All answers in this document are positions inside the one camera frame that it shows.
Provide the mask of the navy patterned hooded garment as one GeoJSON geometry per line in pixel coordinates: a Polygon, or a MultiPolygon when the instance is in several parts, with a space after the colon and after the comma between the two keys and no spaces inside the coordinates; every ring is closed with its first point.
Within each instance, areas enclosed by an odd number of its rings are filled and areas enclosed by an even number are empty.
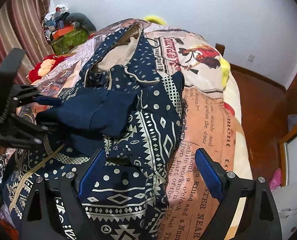
{"type": "Polygon", "coordinates": [[[8,163],[3,195],[16,228],[22,223],[33,182],[80,171],[96,150],[104,164],[82,205],[103,239],[156,239],[168,208],[167,168],[182,128],[180,72],[160,76],[153,48],[135,23],[108,35],[81,68],[59,107],[36,116],[58,128],[37,150],[16,150],[8,163]]]}

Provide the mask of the clutter pile of clothes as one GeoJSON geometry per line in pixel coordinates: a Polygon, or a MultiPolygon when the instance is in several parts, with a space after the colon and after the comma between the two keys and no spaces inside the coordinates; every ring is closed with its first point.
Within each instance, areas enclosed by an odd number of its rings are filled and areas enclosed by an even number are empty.
{"type": "Polygon", "coordinates": [[[59,29],[60,22],[64,22],[69,15],[69,8],[58,4],[55,11],[48,12],[42,22],[45,39],[47,42],[53,40],[53,33],[59,29]]]}

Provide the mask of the red plush toy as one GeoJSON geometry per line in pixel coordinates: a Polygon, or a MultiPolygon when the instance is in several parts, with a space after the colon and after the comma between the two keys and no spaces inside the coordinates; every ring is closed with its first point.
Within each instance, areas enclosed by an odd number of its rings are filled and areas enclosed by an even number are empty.
{"type": "Polygon", "coordinates": [[[29,72],[27,78],[30,82],[35,82],[48,74],[58,64],[65,60],[64,56],[57,56],[55,54],[46,56],[40,63],[29,72]]]}

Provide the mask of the pink slipper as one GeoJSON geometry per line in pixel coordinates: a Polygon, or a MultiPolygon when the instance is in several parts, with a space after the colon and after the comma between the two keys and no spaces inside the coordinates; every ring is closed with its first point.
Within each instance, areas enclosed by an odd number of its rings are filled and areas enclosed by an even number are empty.
{"type": "Polygon", "coordinates": [[[272,179],[269,182],[269,188],[271,191],[279,188],[282,184],[282,171],[281,168],[278,168],[273,173],[272,179]]]}

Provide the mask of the green patterned storage box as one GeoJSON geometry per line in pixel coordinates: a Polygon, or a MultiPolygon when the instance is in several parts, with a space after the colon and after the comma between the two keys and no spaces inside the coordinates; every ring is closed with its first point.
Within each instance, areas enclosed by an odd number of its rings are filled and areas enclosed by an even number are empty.
{"type": "Polygon", "coordinates": [[[86,42],[88,38],[89,34],[85,29],[74,29],[71,32],[53,40],[51,46],[56,55],[67,54],[76,46],[79,46],[86,42]]]}

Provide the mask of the orange box on pile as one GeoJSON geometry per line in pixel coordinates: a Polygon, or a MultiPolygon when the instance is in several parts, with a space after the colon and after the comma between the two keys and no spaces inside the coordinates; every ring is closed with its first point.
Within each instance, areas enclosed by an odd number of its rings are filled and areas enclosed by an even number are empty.
{"type": "Polygon", "coordinates": [[[75,28],[73,25],[64,27],[62,29],[58,29],[57,31],[54,31],[52,33],[53,39],[56,40],[57,38],[59,38],[60,36],[63,36],[71,31],[73,31],[75,28]]]}

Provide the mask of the printed newspaper pattern bedspread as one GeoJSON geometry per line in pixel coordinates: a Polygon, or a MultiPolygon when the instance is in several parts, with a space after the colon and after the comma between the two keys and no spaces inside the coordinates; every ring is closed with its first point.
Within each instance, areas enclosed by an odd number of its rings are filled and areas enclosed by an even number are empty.
{"type": "MultiPolygon", "coordinates": [[[[235,146],[246,146],[239,118],[223,100],[226,86],[234,85],[235,80],[223,78],[222,71],[228,63],[213,46],[189,31],[141,20],[125,20],[101,30],[85,42],[79,52],[37,80],[35,86],[43,94],[59,98],[63,89],[75,86],[81,68],[108,35],[137,22],[142,25],[144,36],[153,48],[160,76],[176,72],[184,76],[181,134],[167,168],[168,208],[156,239],[198,239],[218,202],[211,197],[196,167],[196,150],[206,149],[224,169],[233,170],[235,146]]],[[[50,107],[32,103],[20,107],[17,113],[37,124],[37,114],[50,107]]]]}

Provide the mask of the red gold striped curtain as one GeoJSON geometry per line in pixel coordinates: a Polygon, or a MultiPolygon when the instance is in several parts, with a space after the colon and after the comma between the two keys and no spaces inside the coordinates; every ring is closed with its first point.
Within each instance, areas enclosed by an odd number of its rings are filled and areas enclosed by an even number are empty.
{"type": "Polygon", "coordinates": [[[16,83],[27,83],[30,70],[53,53],[42,26],[49,6],[50,0],[6,0],[0,9],[0,64],[13,48],[26,51],[16,83]]]}

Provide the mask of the grey plush pillow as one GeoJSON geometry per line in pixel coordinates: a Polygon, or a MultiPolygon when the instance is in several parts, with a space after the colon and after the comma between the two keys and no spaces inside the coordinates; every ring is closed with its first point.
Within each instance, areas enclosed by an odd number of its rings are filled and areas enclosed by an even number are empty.
{"type": "Polygon", "coordinates": [[[84,28],[89,33],[96,32],[95,25],[82,13],[74,12],[69,14],[66,19],[65,23],[79,23],[79,27],[84,28]]]}

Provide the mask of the white wall socket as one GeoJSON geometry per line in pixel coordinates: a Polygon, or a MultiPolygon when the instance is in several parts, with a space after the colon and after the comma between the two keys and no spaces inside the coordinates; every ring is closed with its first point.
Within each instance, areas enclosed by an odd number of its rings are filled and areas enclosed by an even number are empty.
{"type": "Polygon", "coordinates": [[[249,55],[249,57],[248,57],[248,61],[253,62],[254,57],[255,57],[254,55],[249,55]]]}

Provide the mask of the wooden bed post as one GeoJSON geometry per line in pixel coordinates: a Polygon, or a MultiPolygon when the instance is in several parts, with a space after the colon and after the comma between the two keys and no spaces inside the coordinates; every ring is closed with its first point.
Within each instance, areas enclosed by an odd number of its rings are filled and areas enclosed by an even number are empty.
{"type": "Polygon", "coordinates": [[[219,52],[222,56],[224,56],[225,45],[216,43],[216,44],[215,44],[215,48],[218,50],[218,52],[219,52]]]}

